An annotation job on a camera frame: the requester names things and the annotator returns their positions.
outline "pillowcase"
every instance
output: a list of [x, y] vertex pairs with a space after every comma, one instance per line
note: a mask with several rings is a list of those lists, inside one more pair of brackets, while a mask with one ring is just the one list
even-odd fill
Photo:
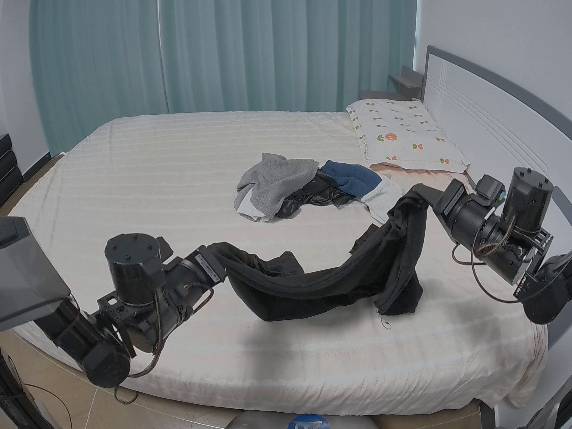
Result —
[[364, 163], [463, 173], [461, 150], [418, 100], [359, 100], [349, 113]]

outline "headboard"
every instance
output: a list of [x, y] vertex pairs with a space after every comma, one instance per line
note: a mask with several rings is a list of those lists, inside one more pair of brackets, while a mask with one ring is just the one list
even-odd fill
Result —
[[[512, 170], [530, 167], [554, 183], [543, 227], [554, 235], [548, 256], [572, 249], [572, 121], [542, 99], [475, 63], [427, 47], [421, 99], [469, 161], [508, 187]], [[572, 325], [572, 302], [548, 325], [550, 345]]]

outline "floor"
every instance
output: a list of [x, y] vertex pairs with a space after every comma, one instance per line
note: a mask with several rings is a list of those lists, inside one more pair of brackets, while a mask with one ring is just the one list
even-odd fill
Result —
[[[18, 200], [54, 165], [60, 156], [44, 166], [30, 181], [0, 207], [0, 216], [10, 213]], [[0, 347], [12, 358], [21, 378], [58, 395], [68, 406], [75, 429], [217, 429], [225, 428], [240, 414], [239, 410], [205, 407], [141, 394], [136, 403], [121, 405], [112, 391], [98, 388], [86, 376], [63, 364], [16, 334], [0, 332]], [[43, 390], [30, 389], [64, 429], [69, 419], [63, 405]], [[119, 395], [129, 398], [130, 390]], [[10, 428], [0, 411], [0, 427]], [[371, 417], [380, 429], [481, 429], [479, 404], [473, 401], [460, 410], [443, 410], [431, 415], [377, 415]]]

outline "teal curtain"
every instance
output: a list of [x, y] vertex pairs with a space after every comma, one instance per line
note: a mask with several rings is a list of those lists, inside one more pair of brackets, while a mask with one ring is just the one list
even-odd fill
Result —
[[416, 0], [32, 0], [50, 152], [111, 119], [342, 111], [412, 65]]
[[159, 0], [172, 113], [341, 111], [411, 66], [416, 0]]
[[51, 154], [111, 119], [168, 112], [157, 0], [32, 0], [30, 59]]

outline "bed sheet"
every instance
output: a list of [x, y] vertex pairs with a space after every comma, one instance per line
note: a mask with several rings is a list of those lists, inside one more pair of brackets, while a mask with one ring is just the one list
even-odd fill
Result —
[[[263, 152], [320, 164], [361, 162], [345, 113], [120, 118], [58, 161], [11, 214], [27, 218], [88, 312], [113, 289], [104, 247], [118, 233], [162, 235], [180, 256], [228, 241], [263, 259], [292, 251], [307, 272], [340, 265], [372, 223], [363, 204], [304, 205], [290, 219], [267, 223], [234, 211], [236, 184]], [[404, 189], [417, 182], [443, 189], [452, 176], [385, 166], [379, 172]], [[213, 300], [171, 334], [154, 371], [124, 385], [197, 404], [331, 415], [430, 413], [473, 398], [494, 406], [505, 396], [524, 405], [544, 368], [547, 330], [530, 323], [520, 304], [487, 298], [470, 269], [451, 261], [452, 246], [429, 212], [416, 268], [425, 292], [415, 314], [384, 317], [391, 329], [371, 299], [266, 323], [230, 283], [219, 285]], [[511, 293], [490, 270], [479, 271], [490, 291]], [[75, 366], [35, 325], [16, 331]], [[149, 359], [138, 354], [132, 370]]]

